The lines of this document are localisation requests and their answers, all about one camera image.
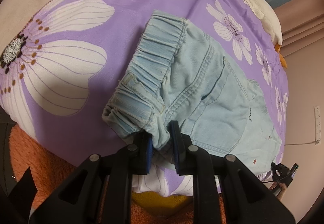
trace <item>elastic waistband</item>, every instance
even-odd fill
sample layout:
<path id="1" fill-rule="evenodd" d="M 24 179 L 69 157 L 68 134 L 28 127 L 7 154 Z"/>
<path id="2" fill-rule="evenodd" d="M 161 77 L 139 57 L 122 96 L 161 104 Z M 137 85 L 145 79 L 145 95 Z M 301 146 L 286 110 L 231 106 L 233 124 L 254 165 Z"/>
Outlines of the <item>elastic waistband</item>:
<path id="1" fill-rule="evenodd" d="M 187 19 L 155 10 L 126 73 L 135 74 L 155 94 L 181 46 L 186 25 Z"/>

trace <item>folded clothing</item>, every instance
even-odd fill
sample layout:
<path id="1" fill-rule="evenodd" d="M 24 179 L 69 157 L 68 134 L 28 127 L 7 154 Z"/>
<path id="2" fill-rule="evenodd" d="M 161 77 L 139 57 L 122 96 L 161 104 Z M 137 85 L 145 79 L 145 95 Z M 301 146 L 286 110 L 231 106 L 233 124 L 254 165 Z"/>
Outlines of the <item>folded clothing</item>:
<path id="1" fill-rule="evenodd" d="M 151 133 L 164 167 L 172 161 L 171 120 L 194 144 L 234 154 L 254 174 L 270 170 L 281 146 L 257 82 L 188 19 L 161 11 L 147 23 L 102 117 L 126 143 L 134 132 Z"/>

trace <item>patterned fabric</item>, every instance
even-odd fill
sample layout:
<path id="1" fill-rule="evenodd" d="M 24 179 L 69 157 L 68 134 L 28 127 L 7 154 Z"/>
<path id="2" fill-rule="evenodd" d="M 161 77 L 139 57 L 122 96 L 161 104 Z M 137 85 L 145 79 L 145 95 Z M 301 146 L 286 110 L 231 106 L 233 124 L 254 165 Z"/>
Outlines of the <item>patterned fabric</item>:
<path id="1" fill-rule="evenodd" d="M 157 9 L 188 18 L 219 42 L 248 79 L 258 82 L 284 140 L 288 84 L 270 36 L 243 0 L 217 1 L 219 5 L 216 0 L 53 0 L 17 37 L 26 38 L 21 54 L 13 59 L 16 50 L 4 53 L 0 105 L 29 136 L 73 165 L 93 153 L 115 153 L 125 143 L 102 121 L 102 109 Z M 191 194 L 192 180 L 153 164 L 149 175 L 133 178 L 133 189 Z"/>

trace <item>cable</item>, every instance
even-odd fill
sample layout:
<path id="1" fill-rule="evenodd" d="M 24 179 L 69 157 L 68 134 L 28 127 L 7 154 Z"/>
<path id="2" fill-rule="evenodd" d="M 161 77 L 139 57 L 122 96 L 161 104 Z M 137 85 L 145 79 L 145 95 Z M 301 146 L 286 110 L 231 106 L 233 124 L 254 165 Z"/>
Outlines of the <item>cable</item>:
<path id="1" fill-rule="evenodd" d="M 286 178 L 288 176 L 291 176 L 291 174 L 289 173 L 289 175 L 284 176 L 283 178 L 279 179 L 279 181 L 281 181 L 282 179 L 284 179 L 284 178 Z M 272 181 L 266 181 L 266 182 L 262 182 L 262 183 L 271 183 L 271 182 L 275 182 L 275 181 L 272 180 Z"/>
<path id="2" fill-rule="evenodd" d="M 316 140 L 316 141 L 313 141 L 313 142 L 310 142 L 310 143 L 303 143 L 303 144 L 287 144 L 285 146 L 298 146 L 298 145 L 310 145 L 310 144 L 318 144 L 320 141 L 319 140 Z"/>

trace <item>orange fluffy blanket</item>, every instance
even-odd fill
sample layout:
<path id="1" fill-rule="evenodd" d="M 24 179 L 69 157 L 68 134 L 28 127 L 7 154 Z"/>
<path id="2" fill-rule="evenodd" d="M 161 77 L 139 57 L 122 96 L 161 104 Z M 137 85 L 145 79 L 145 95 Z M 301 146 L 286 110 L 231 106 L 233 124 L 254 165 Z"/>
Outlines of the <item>orange fluffy blanket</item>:
<path id="1" fill-rule="evenodd" d="M 37 194 L 33 201 L 36 209 L 62 181 L 75 169 L 74 166 L 40 146 L 18 125 L 12 128 L 9 138 L 10 158 L 14 176 L 19 181 L 28 167 L 31 169 Z M 225 224 L 225 211 L 220 196 L 222 224 Z M 192 224 L 193 204 L 178 211 L 171 217 L 149 214 L 136 203 L 131 205 L 131 224 Z"/>

